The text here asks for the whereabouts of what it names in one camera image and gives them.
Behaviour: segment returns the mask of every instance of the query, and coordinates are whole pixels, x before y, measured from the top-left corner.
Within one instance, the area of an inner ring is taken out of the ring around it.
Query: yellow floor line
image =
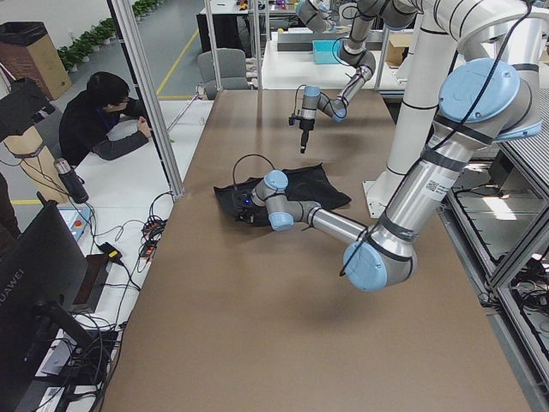
[[[194,94],[182,94],[180,96],[160,95],[156,97],[158,97],[159,100],[187,100],[187,99],[192,99],[193,96]]]
[[[190,44],[196,39],[196,36],[198,35],[198,29],[195,31],[195,33],[192,35],[190,40],[187,42],[183,50],[179,53],[178,58],[175,60],[175,62],[172,64],[172,67],[168,70],[168,73],[166,74],[166,77],[164,77],[164,80],[162,83],[158,86],[156,89],[156,94],[162,93],[162,90],[164,89],[164,86],[166,83],[168,83],[168,80],[170,80],[170,77],[172,77],[173,72],[178,67],[179,63],[181,62],[181,59],[183,58],[184,54],[189,50]]]
[[[42,204],[40,200],[38,199],[32,199],[32,200],[12,200],[11,204]]]

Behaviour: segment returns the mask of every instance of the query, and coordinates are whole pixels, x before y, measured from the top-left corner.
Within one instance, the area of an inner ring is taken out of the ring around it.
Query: power adapter
[[[100,249],[100,251],[106,253],[113,262],[117,264],[122,264],[122,261],[120,260],[122,258],[122,253],[120,253],[120,251],[116,247],[108,242],[105,242],[103,245],[99,245],[97,247]]]

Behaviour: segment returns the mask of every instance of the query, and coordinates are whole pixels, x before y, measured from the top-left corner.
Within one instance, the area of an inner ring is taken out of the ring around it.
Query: black jacket
[[[139,100],[130,99],[123,112],[103,112],[89,101],[83,91],[69,102],[59,125],[59,143],[63,158],[72,166],[77,166],[89,152],[101,159],[111,161],[126,155],[148,142],[140,131],[111,142],[107,133],[120,121],[120,114],[131,117],[144,116]]]

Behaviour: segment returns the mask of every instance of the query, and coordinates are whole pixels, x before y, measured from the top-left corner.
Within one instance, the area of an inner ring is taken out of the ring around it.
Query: white wall
[[[0,23],[43,21],[56,48],[110,16],[106,0],[0,0]]]

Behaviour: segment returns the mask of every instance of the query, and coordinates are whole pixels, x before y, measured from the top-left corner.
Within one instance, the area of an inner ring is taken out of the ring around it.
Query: man
[[[0,262],[20,235],[14,208],[9,200],[8,182],[0,173]]]
[[[111,161],[148,142],[148,127],[142,103],[128,97],[130,88],[120,77],[100,71],[92,75],[86,90],[69,102],[59,125],[59,143],[63,158],[77,166],[89,152]],[[107,133],[125,114],[137,121],[135,133],[110,141]]]

